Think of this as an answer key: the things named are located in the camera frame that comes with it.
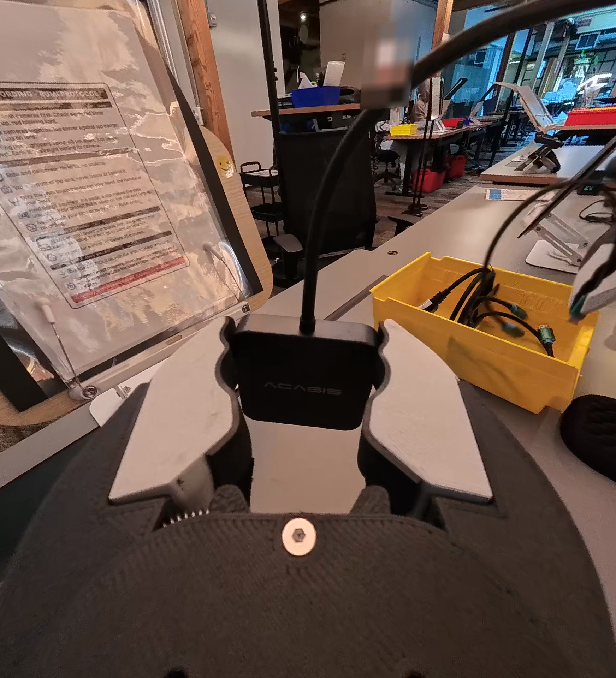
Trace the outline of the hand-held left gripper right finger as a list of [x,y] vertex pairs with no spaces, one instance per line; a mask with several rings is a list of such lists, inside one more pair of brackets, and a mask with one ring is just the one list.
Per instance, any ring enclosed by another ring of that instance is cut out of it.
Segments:
[[393,319],[379,324],[383,378],[366,403],[361,450],[432,496],[487,504],[492,488],[458,378]]

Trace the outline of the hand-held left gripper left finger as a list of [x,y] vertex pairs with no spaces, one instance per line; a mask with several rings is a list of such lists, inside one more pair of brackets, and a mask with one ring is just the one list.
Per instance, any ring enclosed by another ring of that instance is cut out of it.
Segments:
[[235,392],[235,330],[230,317],[211,321],[152,376],[109,502],[208,506],[219,487],[245,485],[253,446]]

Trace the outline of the silver desk stand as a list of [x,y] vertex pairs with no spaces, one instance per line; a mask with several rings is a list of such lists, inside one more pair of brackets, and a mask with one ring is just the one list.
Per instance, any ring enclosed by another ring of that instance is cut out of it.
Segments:
[[527,207],[520,218],[518,237],[529,238],[534,243],[525,261],[533,267],[575,274],[592,243],[606,228],[566,212],[561,216],[551,212],[535,225],[535,218],[542,216],[546,206],[543,200],[537,201]]

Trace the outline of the red plastic tray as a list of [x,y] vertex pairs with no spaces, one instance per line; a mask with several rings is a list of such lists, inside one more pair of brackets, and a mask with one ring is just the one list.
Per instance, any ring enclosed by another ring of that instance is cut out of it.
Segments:
[[581,107],[569,112],[565,127],[591,127],[616,125],[616,106]]

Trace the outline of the white sign stand base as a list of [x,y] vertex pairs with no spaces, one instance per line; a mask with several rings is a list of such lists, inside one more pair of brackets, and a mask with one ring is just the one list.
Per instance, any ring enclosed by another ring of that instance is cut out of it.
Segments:
[[159,367],[155,364],[96,396],[90,404],[90,415],[96,423],[103,426],[139,386],[151,381]]

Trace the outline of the black wrist rest pad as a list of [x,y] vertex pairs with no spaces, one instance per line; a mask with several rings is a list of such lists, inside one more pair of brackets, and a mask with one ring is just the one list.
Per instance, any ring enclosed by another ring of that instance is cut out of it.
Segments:
[[559,434],[589,468],[616,483],[616,399],[587,394],[572,400],[559,420]]

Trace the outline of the black utility cart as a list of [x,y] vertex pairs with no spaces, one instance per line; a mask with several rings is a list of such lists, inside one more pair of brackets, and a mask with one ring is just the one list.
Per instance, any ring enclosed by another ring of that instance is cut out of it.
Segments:
[[279,235],[279,224],[284,220],[284,212],[279,194],[279,175],[275,167],[262,168],[258,161],[242,163],[239,178],[245,198],[252,191],[260,202],[250,205],[255,221],[265,225],[266,239]]

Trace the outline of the thin black pole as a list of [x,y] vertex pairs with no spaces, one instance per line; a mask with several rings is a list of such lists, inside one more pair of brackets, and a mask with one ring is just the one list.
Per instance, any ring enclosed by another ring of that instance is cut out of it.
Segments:
[[271,118],[271,127],[273,134],[273,149],[275,151],[276,165],[278,169],[279,179],[284,178],[284,171],[282,168],[282,157],[280,147],[280,127],[279,127],[279,108],[278,108],[278,93],[276,87],[276,67],[273,60],[273,50],[271,43],[271,29],[270,17],[266,1],[256,2],[259,24],[261,31],[261,45],[262,55],[265,67],[265,75],[267,81],[267,91],[269,97],[269,114]]

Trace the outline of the blue plastic bin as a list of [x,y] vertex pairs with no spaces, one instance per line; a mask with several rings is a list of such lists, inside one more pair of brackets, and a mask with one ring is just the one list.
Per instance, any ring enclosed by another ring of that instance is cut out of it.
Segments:
[[293,89],[290,93],[294,108],[321,108],[338,105],[340,86],[315,86]]

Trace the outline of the wooden beam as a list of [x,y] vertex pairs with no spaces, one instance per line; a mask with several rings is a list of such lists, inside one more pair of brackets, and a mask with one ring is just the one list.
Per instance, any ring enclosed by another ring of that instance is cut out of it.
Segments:
[[217,136],[234,160],[206,2],[178,1],[178,9],[203,125]]

